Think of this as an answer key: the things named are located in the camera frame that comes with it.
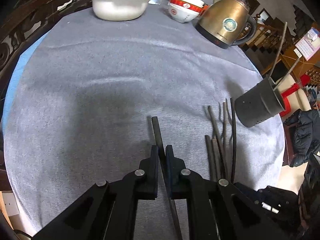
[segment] staircase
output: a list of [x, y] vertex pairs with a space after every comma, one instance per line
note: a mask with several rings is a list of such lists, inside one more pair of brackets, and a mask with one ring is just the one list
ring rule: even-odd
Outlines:
[[276, 59], [276, 49], [266, 49], [264, 46], [258, 48], [256, 45], [253, 45], [251, 48], [248, 45], [244, 45], [241, 49], [259, 72], [264, 70]]

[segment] wooden railing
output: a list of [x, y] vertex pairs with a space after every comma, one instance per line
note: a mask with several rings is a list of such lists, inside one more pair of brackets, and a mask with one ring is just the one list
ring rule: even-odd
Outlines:
[[306, 74], [310, 77], [311, 85], [320, 85], [320, 68], [313, 66]]
[[[256, 20], [260, 18], [260, 15], [257, 14], [254, 17]], [[278, 49], [280, 46], [280, 41], [281, 41], [281, 36], [283, 33], [283, 30], [274, 28], [269, 25], [264, 25], [264, 24], [257, 24], [257, 32], [259, 33], [249, 44], [248, 46], [252, 48], [254, 45], [257, 46], [258, 48], [264, 47], [265, 49]], [[243, 37], [247, 32], [249, 32], [250, 26], [245, 28], [242, 33], [240, 34], [240, 38]], [[293, 41], [292, 41], [292, 36], [289, 31], [287, 31], [285, 35], [285, 40], [284, 44], [282, 47], [282, 51], [285, 51], [287, 48], [292, 46]]]
[[8, 84], [20, 55], [62, 17], [91, 6], [91, 0], [19, 1], [0, 26], [0, 118]]

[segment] electric kettle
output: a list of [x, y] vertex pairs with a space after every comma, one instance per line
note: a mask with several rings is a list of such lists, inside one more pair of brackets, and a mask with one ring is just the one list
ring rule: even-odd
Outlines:
[[[246, 43], [257, 31], [257, 21], [248, 14], [249, 10], [247, 0], [220, 0], [204, 12], [196, 30], [223, 49]], [[250, 31], [237, 40], [247, 23]]]

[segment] kettle handle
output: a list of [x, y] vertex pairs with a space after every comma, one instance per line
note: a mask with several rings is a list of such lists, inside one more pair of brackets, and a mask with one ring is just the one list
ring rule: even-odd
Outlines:
[[249, 15], [247, 22], [251, 25], [250, 31], [239, 40], [235, 40], [235, 42], [231, 46], [246, 43], [247, 41], [251, 40], [252, 37], [255, 35], [257, 31], [257, 21], [251, 15]]

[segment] gray fabric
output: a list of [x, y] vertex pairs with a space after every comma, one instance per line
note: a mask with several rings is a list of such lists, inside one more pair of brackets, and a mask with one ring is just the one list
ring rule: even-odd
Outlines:
[[[205, 106], [221, 120], [225, 98], [260, 80], [238, 47], [218, 48], [156, 5], [128, 22], [97, 19], [92, 9], [68, 15], [36, 49], [17, 87], [4, 135], [14, 193], [41, 229], [97, 179], [135, 170], [155, 143], [155, 115], [164, 144], [208, 179]], [[230, 124], [227, 134], [229, 142]], [[250, 129], [237, 120], [236, 181], [276, 185], [283, 151], [279, 116]], [[229, 145], [227, 161], [230, 171]], [[160, 174], [158, 195], [139, 202], [135, 239], [174, 239]], [[185, 201], [177, 209], [188, 238]]]

